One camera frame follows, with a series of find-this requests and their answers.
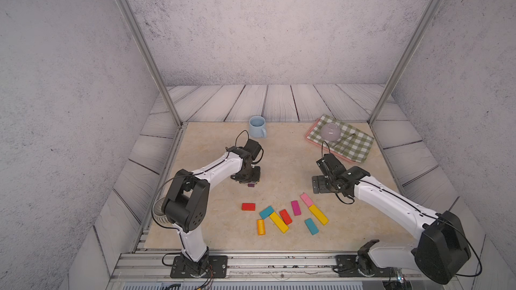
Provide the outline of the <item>green white checkered cloth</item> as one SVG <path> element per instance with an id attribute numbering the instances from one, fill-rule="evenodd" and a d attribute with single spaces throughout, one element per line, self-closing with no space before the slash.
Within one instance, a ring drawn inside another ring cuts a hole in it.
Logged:
<path id="1" fill-rule="evenodd" d="M 322 129 L 326 125 L 336 125 L 336 137 L 334 141 L 324 139 Z M 351 162 L 363 163 L 374 144 L 374 138 L 351 124 L 347 124 L 334 117 L 323 114 L 306 133 L 305 139 L 325 150 L 331 151 L 336 156 Z"/>

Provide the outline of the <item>left aluminium frame post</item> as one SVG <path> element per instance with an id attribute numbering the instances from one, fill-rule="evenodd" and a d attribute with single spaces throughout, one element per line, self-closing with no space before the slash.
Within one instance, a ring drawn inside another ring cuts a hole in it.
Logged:
<path id="1" fill-rule="evenodd" d="M 142 55 L 146 67 L 148 68 L 153 81 L 155 82 L 157 89 L 159 91 L 160 96 L 163 98 L 165 103 L 165 107 L 167 111 L 171 114 L 174 123 L 177 127 L 182 127 L 183 122 L 174 106 L 174 103 L 169 95 L 169 91 L 167 90 L 163 78 L 159 72 L 157 64 L 153 58 L 152 53 L 150 52 L 150 48 L 146 43 L 145 37 L 142 33 L 140 26 L 138 25 L 138 21 L 134 15 L 134 12 L 130 6 L 128 0 L 115 0 L 116 4 L 122 14 L 122 17 L 126 24 L 129 27 L 130 33 L 135 41 L 135 44 Z"/>

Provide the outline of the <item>teal block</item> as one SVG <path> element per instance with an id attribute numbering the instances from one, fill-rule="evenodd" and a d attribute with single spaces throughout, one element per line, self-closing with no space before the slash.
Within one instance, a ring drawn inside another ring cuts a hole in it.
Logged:
<path id="1" fill-rule="evenodd" d="M 266 218 L 270 217 L 272 213 L 274 213 L 274 209 L 271 206 L 268 206 L 266 209 L 262 210 L 259 215 L 262 220 L 265 220 Z"/>
<path id="2" fill-rule="evenodd" d="M 313 219 L 312 218 L 308 218 L 306 219 L 305 221 L 305 225 L 306 227 L 308 228 L 309 232 L 312 234 L 312 235 L 316 235 L 319 233 L 319 229 L 317 228 L 316 224 L 314 223 Z"/>

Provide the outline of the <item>aluminium frame post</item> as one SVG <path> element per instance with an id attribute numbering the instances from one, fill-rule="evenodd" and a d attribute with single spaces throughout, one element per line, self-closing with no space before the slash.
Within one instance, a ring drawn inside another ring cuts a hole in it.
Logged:
<path id="1" fill-rule="evenodd" d="M 423 10 L 423 13 L 419 18 L 419 21 L 415 26 L 415 29 L 411 34 L 411 37 L 408 39 L 407 45 L 404 48 L 404 51 L 400 56 L 400 59 L 396 63 L 394 70 L 389 76 L 384 86 L 383 92 L 381 93 L 379 100 L 368 119 L 368 124 L 370 126 L 373 126 L 374 122 L 378 120 L 384 106 L 388 101 L 389 96 L 392 94 L 398 82 L 400 81 L 400 78 L 403 76 L 403 73 L 407 68 L 408 64 L 410 63 L 411 58 L 413 57 L 419 44 L 423 40 L 427 28 L 431 24 L 435 15 L 438 13 L 439 7 L 442 4 L 442 2 L 443 0 L 429 0 L 428 4 Z"/>
<path id="2" fill-rule="evenodd" d="M 116 4 L 122 14 L 122 17 L 126 24 L 129 27 L 130 33 L 135 41 L 135 44 L 142 55 L 146 67 L 148 68 L 153 81 L 155 82 L 157 89 L 159 91 L 160 96 L 163 98 L 165 103 L 165 107 L 167 111 L 171 114 L 174 123 L 177 127 L 182 127 L 183 122 L 174 106 L 174 103 L 169 95 L 169 91 L 167 90 L 163 78 L 159 72 L 157 64 L 153 58 L 152 53 L 150 52 L 150 48 L 146 43 L 145 37 L 142 33 L 140 26 L 138 25 L 138 21 L 134 15 L 134 12 L 130 6 L 128 0 L 115 0 Z"/>

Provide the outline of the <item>magenta block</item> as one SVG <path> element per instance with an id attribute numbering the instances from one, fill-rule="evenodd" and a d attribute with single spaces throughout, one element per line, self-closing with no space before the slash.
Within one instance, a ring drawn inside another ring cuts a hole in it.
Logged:
<path id="1" fill-rule="evenodd" d="M 298 201 L 296 201 L 296 200 L 291 201 L 291 207 L 292 207 L 292 210 L 293 210 L 293 213 L 295 216 L 302 215 L 301 208 L 300 208 Z"/>

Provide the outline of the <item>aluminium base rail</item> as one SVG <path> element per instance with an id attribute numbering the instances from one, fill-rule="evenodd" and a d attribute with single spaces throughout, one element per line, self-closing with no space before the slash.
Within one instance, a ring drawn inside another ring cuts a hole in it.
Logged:
<path id="1" fill-rule="evenodd" d="M 453 278 L 440 285 L 411 270 L 389 269 L 373 277 L 352 270 L 342 252 L 218 251 L 227 264 L 201 277 L 173 279 L 175 252 L 122 255 L 108 289 L 462 289 Z"/>

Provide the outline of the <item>long yellow block left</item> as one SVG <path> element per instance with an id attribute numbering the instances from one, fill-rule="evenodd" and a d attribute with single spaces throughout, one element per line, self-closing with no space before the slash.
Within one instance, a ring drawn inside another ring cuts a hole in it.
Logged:
<path id="1" fill-rule="evenodd" d="M 270 218 L 283 234 L 285 234 L 289 230 L 288 225 L 282 220 L 282 218 L 277 213 L 272 212 L 270 214 Z"/>

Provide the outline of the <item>red block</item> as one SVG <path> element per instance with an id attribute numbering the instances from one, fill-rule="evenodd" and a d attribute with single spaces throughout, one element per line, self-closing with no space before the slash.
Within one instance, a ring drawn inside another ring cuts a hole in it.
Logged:
<path id="1" fill-rule="evenodd" d="M 287 226 L 292 223 L 290 214 L 288 213 L 288 211 L 286 209 L 281 210 L 279 214 L 280 214 L 281 219 Z"/>
<path id="2" fill-rule="evenodd" d="M 253 203 L 243 203 L 241 209 L 243 211 L 254 212 L 256 209 L 256 205 Z"/>

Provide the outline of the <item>long yellow block right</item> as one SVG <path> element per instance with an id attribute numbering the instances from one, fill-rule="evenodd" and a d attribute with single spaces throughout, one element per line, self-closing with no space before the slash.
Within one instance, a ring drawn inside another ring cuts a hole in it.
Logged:
<path id="1" fill-rule="evenodd" d="M 320 221 L 322 225 L 325 226 L 329 222 L 329 219 L 325 216 L 324 213 L 321 212 L 320 209 L 317 208 L 316 205 L 311 205 L 309 207 L 309 211 L 314 215 L 314 217 L 316 217 L 318 221 Z"/>

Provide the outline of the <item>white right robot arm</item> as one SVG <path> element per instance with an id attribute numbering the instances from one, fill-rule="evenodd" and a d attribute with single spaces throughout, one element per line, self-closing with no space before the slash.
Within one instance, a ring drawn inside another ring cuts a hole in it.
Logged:
<path id="1" fill-rule="evenodd" d="M 321 170 L 312 178 L 314 193 L 333 193 L 351 202 L 360 200 L 402 226 L 415 240 L 394 244 L 370 240 L 358 251 L 354 270 L 373 277 L 386 269 L 410 269 L 445 285 L 474 255 L 462 223 L 450 211 L 424 208 L 388 188 L 364 169 L 346 169 L 330 153 L 317 161 Z"/>

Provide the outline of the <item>pink upside-down bowl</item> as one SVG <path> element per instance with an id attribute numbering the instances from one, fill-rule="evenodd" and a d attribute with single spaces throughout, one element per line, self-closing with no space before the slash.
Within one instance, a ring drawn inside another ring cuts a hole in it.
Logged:
<path id="1" fill-rule="evenodd" d="M 321 128 L 320 135 L 326 142 L 337 142 L 341 139 L 341 128 L 335 123 L 327 123 Z"/>

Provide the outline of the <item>right aluminium frame post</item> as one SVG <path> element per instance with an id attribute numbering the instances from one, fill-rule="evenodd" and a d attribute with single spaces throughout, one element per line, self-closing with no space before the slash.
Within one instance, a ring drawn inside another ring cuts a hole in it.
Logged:
<path id="1" fill-rule="evenodd" d="M 439 7 L 442 4 L 442 2 L 443 0 L 429 0 L 428 4 L 423 10 L 423 13 L 419 18 L 419 21 L 415 26 L 415 29 L 411 34 L 411 37 L 408 39 L 407 45 L 404 48 L 404 51 L 400 56 L 400 59 L 396 63 L 394 70 L 389 76 L 384 86 L 383 92 L 381 93 L 379 100 L 368 119 L 368 124 L 370 126 L 373 126 L 374 122 L 378 120 L 384 106 L 388 101 L 389 96 L 392 94 L 398 82 L 400 81 L 400 78 L 403 76 L 403 73 L 407 68 L 408 64 L 410 63 L 411 58 L 413 57 L 419 44 L 423 40 L 427 28 L 431 24 L 435 15 L 438 13 Z"/>

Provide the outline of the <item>orange cylinder block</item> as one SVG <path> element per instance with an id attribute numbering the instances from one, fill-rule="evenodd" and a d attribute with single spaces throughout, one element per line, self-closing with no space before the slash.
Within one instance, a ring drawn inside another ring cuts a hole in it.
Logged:
<path id="1" fill-rule="evenodd" d="M 259 236 L 266 235 L 266 226 L 263 219 L 257 220 L 257 233 Z"/>

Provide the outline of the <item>pink plastic tray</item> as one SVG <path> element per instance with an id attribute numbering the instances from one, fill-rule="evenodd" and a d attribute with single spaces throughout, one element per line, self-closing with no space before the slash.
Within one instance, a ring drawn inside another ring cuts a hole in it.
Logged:
<path id="1" fill-rule="evenodd" d="M 321 147 L 322 147 L 322 146 L 321 146 L 321 144 L 320 144 L 320 143 L 318 143 L 317 141 L 312 140 L 312 139 L 310 138 L 310 135 L 311 135 L 312 131 L 314 131 L 314 130 L 315 130 L 315 128 L 317 127 L 317 125 L 318 125 L 318 123 L 320 122 L 320 120 L 321 120 L 320 118 L 319 118 L 319 119 L 317 119 L 317 120 L 314 122 L 314 124 L 313 124 L 309 129 L 308 129 L 308 131 L 306 132 L 306 134 L 304 135 L 304 139 L 305 139 L 307 142 L 309 142 L 309 143 L 311 143 L 311 144 L 313 144 L 313 145 L 317 146 L 318 148 L 321 148 Z M 348 163 L 354 163 L 354 161 L 353 161 L 352 159 L 349 159 L 349 158 L 347 158 L 347 157 L 344 157 L 344 156 L 343 156 L 343 155 L 341 155 L 341 154 L 335 153 L 333 149 L 328 149 L 328 147 L 327 147 L 325 144 L 323 145 L 322 150 L 323 150 L 323 153 L 329 153 L 329 152 L 331 152 L 332 154 L 334 154 L 334 155 L 335 155 L 339 160 L 341 160 L 341 161 L 346 161 L 346 162 L 348 162 Z"/>

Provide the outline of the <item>metal serving tongs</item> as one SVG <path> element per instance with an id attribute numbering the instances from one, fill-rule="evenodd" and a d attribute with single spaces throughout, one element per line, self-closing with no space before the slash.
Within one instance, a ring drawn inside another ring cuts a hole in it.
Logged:
<path id="1" fill-rule="evenodd" d="M 334 148 L 336 146 L 349 144 L 349 141 L 354 139 L 355 136 L 356 136 L 356 133 L 344 135 L 344 136 L 340 137 L 339 139 L 332 141 L 331 146 Z"/>

